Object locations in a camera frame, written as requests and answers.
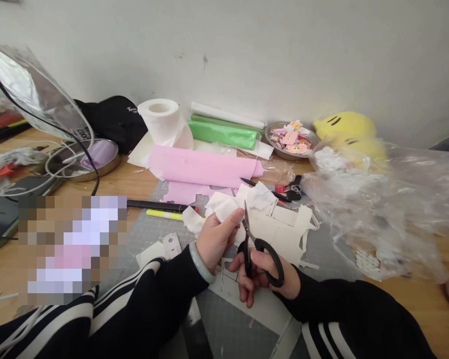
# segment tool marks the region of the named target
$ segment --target bracelet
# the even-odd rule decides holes
[[[193,263],[195,264],[196,269],[199,274],[201,274],[202,278],[208,282],[208,284],[213,284],[215,282],[216,276],[210,273],[208,268],[203,263],[203,260],[196,249],[196,241],[190,243],[190,254],[191,259],[193,259]]]

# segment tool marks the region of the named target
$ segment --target scissors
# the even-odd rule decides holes
[[[277,279],[274,278],[269,272],[265,272],[269,283],[276,288],[282,287],[284,284],[284,270],[283,265],[281,264],[281,260],[279,259],[279,256],[274,250],[274,248],[271,247],[271,244],[262,240],[261,238],[256,238],[251,233],[251,230],[249,228],[249,217],[248,217],[248,208],[246,207],[246,201],[244,202],[243,226],[246,231],[246,237],[244,238],[244,242],[239,245],[238,253],[243,252],[244,254],[244,269],[246,271],[246,276],[248,276],[248,278],[251,278],[252,263],[249,257],[249,247],[248,247],[248,239],[251,238],[253,240],[256,249],[260,252],[264,252],[264,250],[266,249],[271,255],[274,264],[276,265],[276,268],[278,270]]]

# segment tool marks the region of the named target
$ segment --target hand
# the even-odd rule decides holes
[[[244,269],[244,254],[240,252],[229,265],[228,270],[235,272],[239,268],[239,300],[246,302],[246,306],[251,308],[254,303],[254,292],[259,287],[269,288],[274,292],[280,293],[286,299],[295,299],[301,290],[301,280],[296,269],[286,262],[281,256],[281,264],[284,269],[284,284],[281,288],[275,288],[270,285],[266,278],[265,271],[269,272],[274,278],[278,277],[278,270],[273,258],[267,253],[260,252],[256,248],[249,249],[251,262],[253,265],[251,278],[246,276]]]
[[[223,223],[214,213],[206,219],[196,241],[196,249],[211,274],[215,272],[225,249],[234,244],[243,216],[244,209],[238,208]]]

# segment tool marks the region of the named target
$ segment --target pixelated area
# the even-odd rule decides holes
[[[126,266],[125,196],[18,202],[21,305],[66,305]]]

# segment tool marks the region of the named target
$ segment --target black cable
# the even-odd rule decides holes
[[[12,98],[12,96],[8,93],[7,89],[6,89],[5,86],[2,84],[1,81],[0,81],[0,90],[2,90],[3,93],[5,94],[5,96],[6,96],[6,97],[7,97],[7,98],[8,98],[8,99],[9,99],[15,106],[17,106],[19,109],[21,109],[21,110],[24,111],[25,113],[28,113],[29,115],[35,117],[37,120],[40,120],[40,121],[42,121],[42,122],[45,122],[47,125],[50,125],[50,126],[52,126],[52,127],[55,127],[56,129],[60,130],[61,132],[63,132],[63,133],[65,133],[65,134],[69,135],[70,137],[72,137],[72,138],[79,144],[79,146],[81,147],[81,149],[83,150],[83,152],[85,152],[86,157],[87,157],[88,160],[90,161],[91,166],[92,166],[93,169],[95,170],[95,173],[96,173],[96,184],[95,184],[95,188],[93,189],[91,195],[92,195],[92,196],[96,195],[96,191],[98,190],[98,186],[100,185],[100,174],[98,173],[98,170],[96,169],[95,164],[93,163],[93,160],[92,160],[92,158],[91,158],[91,156],[90,156],[90,154],[89,154],[87,148],[85,147],[85,145],[83,145],[83,144],[80,142],[80,140],[77,139],[77,138],[75,137],[75,135],[72,134],[71,132],[68,132],[67,130],[64,130],[64,129],[62,129],[62,128],[60,128],[60,127],[58,127],[58,126],[56,126],[56,125],[54,125],[54,124],[52,124],[52,123],[50,123],[50,122],[48,122],[48,121],[45,121],[44,119],[41,119],[40,117],[34,115],[33,113],[27,111],[27,110],[24,109],[22,106],[20,106],[20,105],[19,105],[19,104]]]

